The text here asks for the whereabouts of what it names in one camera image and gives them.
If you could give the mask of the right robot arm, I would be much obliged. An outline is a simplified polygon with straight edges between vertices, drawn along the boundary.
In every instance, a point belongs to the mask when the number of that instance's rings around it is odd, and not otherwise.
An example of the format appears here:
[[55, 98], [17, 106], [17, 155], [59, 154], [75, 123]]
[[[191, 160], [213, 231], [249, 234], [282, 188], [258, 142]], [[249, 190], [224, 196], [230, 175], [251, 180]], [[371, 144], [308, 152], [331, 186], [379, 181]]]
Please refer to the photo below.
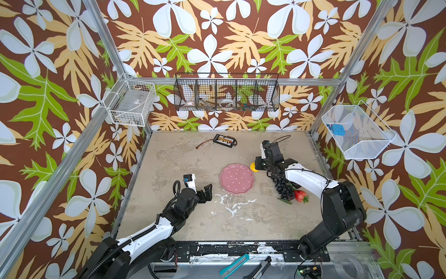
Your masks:
[[353, 183], [329, 179], [294, 159], [285, 159], [277, 141], [265, 140], [260, 149], [254, 169], [267, 172], [282, 201], [297, 199], [296, 191], [301, 188], [320, 199], [322, 221], [299, 240], [298, 251], [304, 260], [318, 258], [329, 243], [366, 220], [366, 210]]

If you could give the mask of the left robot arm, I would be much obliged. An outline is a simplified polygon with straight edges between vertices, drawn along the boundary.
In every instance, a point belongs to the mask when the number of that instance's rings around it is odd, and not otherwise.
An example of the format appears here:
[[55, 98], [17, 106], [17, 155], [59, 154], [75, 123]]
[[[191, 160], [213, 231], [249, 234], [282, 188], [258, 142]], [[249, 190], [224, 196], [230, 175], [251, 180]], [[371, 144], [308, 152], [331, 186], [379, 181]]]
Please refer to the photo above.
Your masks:
[[183, 228], [197, 204], [212, 200], [212, 184], [200, 191], [192, 188], [191, 182], [182, 190], [179, 186], [180, 181], [175, 181], [175, 197], [157, 215], [154, 223], [122, 239], [104, 239], [77, 278], [125, 279], [134, 260]]

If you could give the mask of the pink polka dot plate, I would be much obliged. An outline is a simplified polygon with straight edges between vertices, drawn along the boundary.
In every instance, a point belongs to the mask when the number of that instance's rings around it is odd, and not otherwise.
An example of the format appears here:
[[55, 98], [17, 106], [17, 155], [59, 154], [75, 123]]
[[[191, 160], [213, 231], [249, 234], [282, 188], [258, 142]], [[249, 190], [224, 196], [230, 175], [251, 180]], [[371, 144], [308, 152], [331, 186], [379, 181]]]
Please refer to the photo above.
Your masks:
[[240, 163], [228, 165], [220, 174], [220, 184], [231, 194], [245, 194], [254, 186], [253, 171]]

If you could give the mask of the red strawberry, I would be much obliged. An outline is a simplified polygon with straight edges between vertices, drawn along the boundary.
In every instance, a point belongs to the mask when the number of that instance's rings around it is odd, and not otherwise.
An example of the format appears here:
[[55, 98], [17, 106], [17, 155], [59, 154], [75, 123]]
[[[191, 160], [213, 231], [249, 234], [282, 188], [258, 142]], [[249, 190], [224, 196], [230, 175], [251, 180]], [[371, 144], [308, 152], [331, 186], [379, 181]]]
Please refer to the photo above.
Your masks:
[[294, 190], [294, 196], [299, 203], [307, 203], [309, 201], [308, 194], [302, 190]]

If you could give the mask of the yellow lemon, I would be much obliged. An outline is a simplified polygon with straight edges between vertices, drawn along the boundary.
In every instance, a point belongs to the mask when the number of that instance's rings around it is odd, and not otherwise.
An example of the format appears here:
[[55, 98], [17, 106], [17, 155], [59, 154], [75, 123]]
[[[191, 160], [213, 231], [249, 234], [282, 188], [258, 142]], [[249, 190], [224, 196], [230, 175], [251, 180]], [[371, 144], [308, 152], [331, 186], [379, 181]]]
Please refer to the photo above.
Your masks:
[[254, 162], [250, 164], [250, 169], [254, 173], [257, 173], [259, 171], [256, 169], [256, 164]]

